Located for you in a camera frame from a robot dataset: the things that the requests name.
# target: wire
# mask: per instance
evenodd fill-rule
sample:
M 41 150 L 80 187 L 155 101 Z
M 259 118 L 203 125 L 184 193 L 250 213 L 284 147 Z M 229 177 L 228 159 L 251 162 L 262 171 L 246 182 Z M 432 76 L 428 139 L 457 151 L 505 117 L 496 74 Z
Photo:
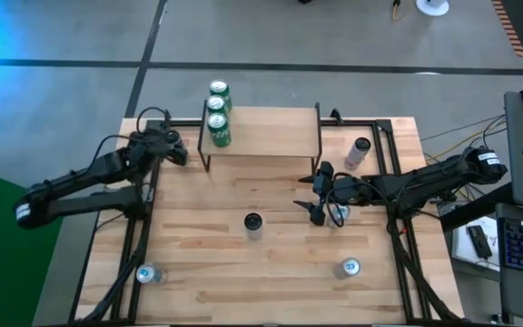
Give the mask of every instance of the wire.
M 151 184 L 150 184 L 150 183 L 142 183 L 142 184 L 141 184 L 141 187 L 143 187 L 143 186 L 145 186 L 145 185 L 149 185 L 149 186 L 150 186 Z M 153 190 L 153 189 L 150 189 L 149 192 L 146 194 L 146 198 L 144 199 L 144 204 L 147 204 L 147 203 L 148 203 L 148 201 L 149 201 L 149 196 L 151 195 L 151 191 L 152 191 L 152 190 Z M 98 226 L 96 226 L 96 228 L 94 228 L 94 232 L 95 232 L 95 233 L 98 232 L 98 230 L 100 229 L 100 227 L 106 225 L 107 223 L 111 223 L 111 222 L 115 221 L 116 219 L 118 219 L 118 218 L 120 218 L 120 217 L 122 217 L 122 216 L 124 216 L 124 213 L 118 214 L 118 215 L 116 215 L 116 216 L 110 218 L 109 220 L 107 220 L 107 221 L 105 221 L 105 222 L 101 222 Z
M 471 198 L 471 201 L 476 201 L 476 195 L 469 189 L 469 184 L 463 185 L 463 189 L 465 190 L 468 200 Z
M 90 162 L 88 167 L 83 172 L 76 175 L 75 178 L 80 177 L 80 176 L 85 175 L 86 173 L 90 172 L 90 170 L 94 166 L 94 162 L 98 158 L 98 154 L 100 153 L 100 150 L 102 149 L 102 146 L 104 145 L 104 142 L 110 140 L 111 138 L 122 138 L 125 140 L 135 140 L 135 139 L 131 138 L 130 136 L 123 136 L 123 135 L 117 135 L 117 134 L 106 136 L 102 141 L 100 141 L 100 144 L 98 144 L 98 147 L 96 148 L 96 152 L 94 153 L 94 157 L 92 158 L 92 161 Z
M 348 173 L 336 173 L 334 174 L 334 176 L 339 176 L 339 175 L 344 175 L 344 176 L 351 176 L 350 174 Z M 334 224 L 336 224 L 338 227 L 343 227 L 344 226 L 344 220 L 340 220 L 340 223 L 338 223 L 336 221 L 336 219 L 334 218 L 334 214 L 332 213 L 332 209 L 331 209 L 331 206 L 330 206 L 330 201 L 334 201 L 335 204 L 336 203 L 336 199 L 331 195 L 333 192 L 336 192 L 336 191 L 340 191 L 340 190 L 344 190 L 344 189 L 348 189 L 348 188 L 352 188 L 352 187 L 356 187 L 357 185 L 366 185 L 368 186 L 370 189 L 372 189 L 376 194 L 378 194 L 380 196 L 380 199 L 382 199 L 382 201 L 387 204 L 387 205 L 390 205 L 390 202 L 389 200 L 387 200 L 387 198 L 382 194 L 381 191 L 379 191 L 378 188 L 376 188 L 374 185 L 371 185 L 369 183 L 365 183 L 357 178 L 354 178 L 353 177 L 353 183 L 350 184 L 350 185 L 344 185 L 344 186 L 340 186 L 340 187 L 335 187 L 331 190 L 329 190 L 327 193 L 326 193 L 326 200 L 325 200 L 325 205 L 326 205 L 326 210 L 328 211 L 328 215 L 330 216 L 330 218 L 332 219 L 332 222 Z M 336 206 L 337 210 L 339 211 L 339 214 L 340 216 L 342 216 L 342 212 L 340 210 L 340 207 L 339 206 Z
M 136 118 L 136 132 L 140 133 L 141 132 L 141 129 L 140 129 L 140 122 L 141 122 L 141 118 L 143 118 L 143 114 L 148 112 L 148 111 L 151 111 L 151 110 L 155 110 L 155 111 L 158 111 L 160 112 L 161 114 L 163 114 L 164 116 L 164 124 L 165 126 L 167 126 L 167 129 L 168 129 L 168 126 L 170 125 L 171 123 L 171 114 L 169 114 L 169 111 L 166 110 L 166 109 L 161 109 L 159 107 L 148 107 L 148 108 L 145 108 L 144 110 L 141 111 L 140 114 L 138 114 L 138 118 Z
M 94 231 L 95 231 L 95 232 L 98 232 L 98 230 L 100 229 L 100 227 L 106 225 L 107 223 L 111 223 L 111 222 L 115 221 L 116 219 L 118 219 L 118 218 L 120 218 L 120 217 L 122 217 L 122 216 L 124 216 L 124 213 L 121 213 L 121 214 L 119 214 L 119 215 L 117 215 L 117 216 L 115 216 L 115 217 L 110 218 L 109 220 L 107 220 L 107 221 L 105 221 L 105 222 L 100 223 L 98 226 L 96 226 L 96 228 L 94 229 Z
M 466 128 L 471 127 L 471 126 L 475 126 L 477 124 L 485 123 L 487 121 L 493 120 L 493 119 L 498 118 L 498 117 L 500 117 L 500 114 L 496 115 L 496 116 L 493 116 L 493 117 L 490 117 L 490 118 L 486 118 L 486 119 L 480 120 L 480 121 L 472 123 L 472 124 L 467 124 L 465 126 L 461 126 L 461 127 L 457 127 L 457 128 L 454 128 L 454 129 L 450 129 L 450 130 L 448 130 L 446 132 L 443 132 L 443 133 L 439 133 L 439 134 L 435 134 L 435 135 L 432 135 L 432 136 L 428 136 L 428 137 L 422 138 L 421 141 L 423 142 L 423 141 L 427 141 L 427 140 L 430 140 L 430 139 L 434 139 L 436 137 L 440 137 L 440 136 L 445 135 L 445 134 L 449 134 L 449 133 L 452 133 L 452 132 L 457 132 L 457 131 L 460 131 L 462 129 L 466 129 Z
M 479 131 L 479 132 L 477 132 L 477 133 L 474 133 L 474 134 L 468 136 L 467 138 L 461 140 L 461 141 L 458 142 L 457 144 L 452 145 L 449 149 L 443 151 L 442 153 L 440 153 L 440 154 L 435 154 L 435 155 L 431 156 L 431 159 L 437 159 L 437 158 L 441 157 L 443 154 L 447 154 L 447 153 L 449 153 L 449 152 L 455 150 L 458 146 L 464 144 L 465 142 L 469 141 L 471 138 L 476 137 L 476 136 L 478 136 L 478 135 L 480 135 L 480 134 L 482 134 L 482 133 L 483 133 L 482 131 Z
M 468 184 L 468 186 L 474 190 L 475 192 L 481 194 L 481 195 L 486 195 L 483 191 L 481 191 L 477 186 L 473 185 L 473 184 Z
M 428 213 L 428 212 L 424 212 L 422 210 L 417 210 L 418 213 L 423 213 L 423 214 L 426 214 L 427 216 L 429 217 L 433 217 L 433 218 L 437 218 L 437 219 L 441 219 L 441 217 L 437 216 L 436 214 L 434 213 Z
M 505 127 L 505 128 L 500 129 L 499 131 L 491 132 L 489 134 L 486 134 L 486 137 L 491 136 L 491 135 L 495 135 L 495 134 L 499 134 L 499 133 L 502 133 L 502 132 L 507 131 L 507 130 L 508 130 L 508 128 Z
M 497 118 L 494 121 L 492 121 L 488 125 L 488 127 L 486 127 L 483 131 L 479 131 L 479 132 L 476 132 L 476 133 L 468 136 L 467 138 L 463 139 L 462 141 L 458 142 L 457 144 L 452 145 L 449 149 L 443 151 L 442 153 L 431 156 L 431 158 L 432 159 L 437 159 L 437 158 L 441 157 L 443 154 L 447 154 L 447 153 L 455 150 L 458 146 L 464 144 L 466 141 L 470 140 L 473 137 L 479 136 L 480 134 L 483 135 L 483 139 L 484 139 L 484 143 L 485 143 L 486 132 L 490 131 L 491 129 L 493 129 L 493 128 L 497 127 L 497 126 L 499 126 L 499 124 L 497 124 L 497 125 L 492 127 L 492 125 L 495 122 L 499 121 L 502 117 L 504 117 L 504 114 L 501 114 L 501 115 L 497 116 Z M 469 147 L 471 147 L 477 140 L 479 140 L 479 137 L 477 137 L 473 141 L 471 141 L 471 144 L 469 144 Z
M 482 137 L 481 137 L 481 138 L 483 139 L 483 144 L 486 145 L 486 147 L 487 147 L 488 149 L 489 149 L 489 146 L 488 146 L 488 144 L 486 143 L 486 133 L 487 133 L 488 131 L 491 131 L 491 129 L 500 126 L 502 123 L 505 123 L 505 122 L 506 122 L 506 118 L 504 118 L 504 117 L 505 117 L 504 114 L 501 115 L 498 119 L 495 119 L 493 122 L 489 123 L 488 127 L 486 127 L 486 129 L 483 130 L 483 134 L 482 134 Z M 496 122 L 499 122 L 499 123 L 496 124 L 493 128 L 490 129 L 490 127 L 491 127 L 493 124 L 495 124 Z

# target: wooden tabletop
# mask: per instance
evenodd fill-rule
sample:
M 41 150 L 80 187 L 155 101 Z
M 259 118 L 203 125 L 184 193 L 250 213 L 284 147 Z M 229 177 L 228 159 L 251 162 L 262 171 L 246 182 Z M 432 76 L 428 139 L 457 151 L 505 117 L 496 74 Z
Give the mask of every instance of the wooden tabletop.
M 414 119 L 390 119 L 402 171 L 420 168 L 425 160 Z M 120 133 L 133 129 L 134 120 L 125 119 Z M 190 162 L 161 168 L 146 255 L 169 278 L 165 284 L 142 287 L 137 323 L 405 322 L 383 207 L 351 207 L 350 219 L 338 230 L 314 226 L 308 213 L 292 203 L 317 199 L 310 184 L 297 182 L 308 174 L 307 159 L 213 157 L 206 173 L 196 152 L 198 128 L 178 130 Z M 367 127 L 322 128 L 322 160 L 330 161 L 336 172 L 346 172 L 343 158 L 360 136 L 372 139 Z M 384 137 L 383 144 L 390 168 Z M 370 151 L 359 169 L 349 173 L 376 174 L 377 167 Z M 263 219 L 258 241 L 246 238 L 247 213 Z M 116 214 L 103 212 L 99 221 Z M 441 224 L 427 216 L 413 222 L 425 277 L 462 316 Z M 125 219 L 120 219 L 96 233 L 76 317 L 89 313 L 113 283 L 124 231 Z M 362 270 L 339 281 L 331 270 L 347 257 L 357 258 Z M 417 313 L 419 302 L 409 281 Z M 129 292 L 126 287 L 123 312 Z

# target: gray floor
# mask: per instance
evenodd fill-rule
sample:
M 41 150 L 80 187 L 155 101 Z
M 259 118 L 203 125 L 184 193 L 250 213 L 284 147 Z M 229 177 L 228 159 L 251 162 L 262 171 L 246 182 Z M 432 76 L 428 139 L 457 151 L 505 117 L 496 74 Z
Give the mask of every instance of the gray floor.
M 0 58 L 140 61 L 157 3 L 0 0 Z M 152 60 L 523 68 L 489 0 L 452 1 L 437 19 L 403 4 L 407 15 L 393 24 L 390 1 L 169 0 Z M 0 177 L 27 186 L 88 164 L 98 142 L 118 132 L 136 75 L 136 68 L 0 66 Z M 137 108 L 198 117 L 213 78 L 231 83 L 236 104 L 320 102 L 324 115 L 336 107 L 345 116 L 415 116 L 421 137 L 502 114 L 503 94 L 523 89 L 523 76 L 511 75 L 149 69 Z M 429 140 L 424 150 L 439 153 L 479 128 Z M 508 164 L 506 134 L 488 144 Z M 65 220 L 35 325 L 65 322 L 92 223 Z M 466 316 L 486 322 L 498 310 L 498 285 L 456 277 Z

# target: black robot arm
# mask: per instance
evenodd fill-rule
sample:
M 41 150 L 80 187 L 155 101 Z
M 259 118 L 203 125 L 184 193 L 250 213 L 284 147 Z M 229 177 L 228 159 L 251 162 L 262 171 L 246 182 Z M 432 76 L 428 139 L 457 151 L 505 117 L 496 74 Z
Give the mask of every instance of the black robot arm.
M 496 183 L 508 171 L 496 154 L 486 148 L 466 149 L 458 156 L 404 174 L 382 174 L 354 177 L 334 173 L 329 162 L 322 162 L 315 176 L 302 178 L 313 183 L 319 204 L 296 204 L 308 209 L 311 221 L 324 225 L 322 207 L 328 203 L 349 205 L 390 205 L 399 219 L 410 218 L 433 197 L 448 200 L 453 191 L 467 183 Z
M 149 121 L 141 133 L 133 132 L 126 147 L 93 160 L 87 167 L 31 186 L 15 204 L 17 224 L 34 229 L 53 222 L 61 216 L 117 209 L 127 217 L 143 215 L 142 198 L 144 177 L 162 159 L 174 164 L 187 163 L 187 151 L 181 136 L 168 128 L 168 121 Z M 86 197 L 62 199 L 96 184 L 124 180 L 132 186 L 119 190 L 93 193 Z

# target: can lid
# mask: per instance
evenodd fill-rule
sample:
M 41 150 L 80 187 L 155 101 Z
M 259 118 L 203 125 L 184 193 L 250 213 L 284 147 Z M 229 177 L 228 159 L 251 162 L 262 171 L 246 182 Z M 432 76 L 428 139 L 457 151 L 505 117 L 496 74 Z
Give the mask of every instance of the can lid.
M 209 84 L 209 88 L 214 92 L 223 92 L 227 90 L 227 83 L 223 80 L 214 80 Z
M 181 138 L 181 135 L 179 134 L 179 132 L 177 132 L 177 131 L 169 131 L 169 133 L 167 133 L 164 136 L 164 141 L 166 143 L 168 143 L 168 144 L 174 144 L 174 143 L 179 142 L 180 138 Z
M 245 216 L 243 224 L 250 231 L 257 231 L 262 227 L 262 218 L 257 213 L 250 213 Z
M 209 126 L 212 128 L 221 128 L 225 125 L 227 119 L 223 114 L 212 114 L 209 116 Z
M 136 279 L 139 282 L 150 282 L 154 277 L 154 267 L 150 264 L 143 264 L 136 270 Z
M 356 139 L 356 141 L 354 141 L 354 146 L 356 146 L 356 148 L 361 151 L 369 151 L 370 141 L 364 137 L 359 137 Z
M 354 258 L 344 260 L 342 266 L 344 268 L 344 272 L 348 275 L 355 275 L 360 272 L 360 263 Z
M 207 100 L 207 106 L 212 109 L 221 109 L 225 106 L 225 100 L 219 95 L 212 95 Z

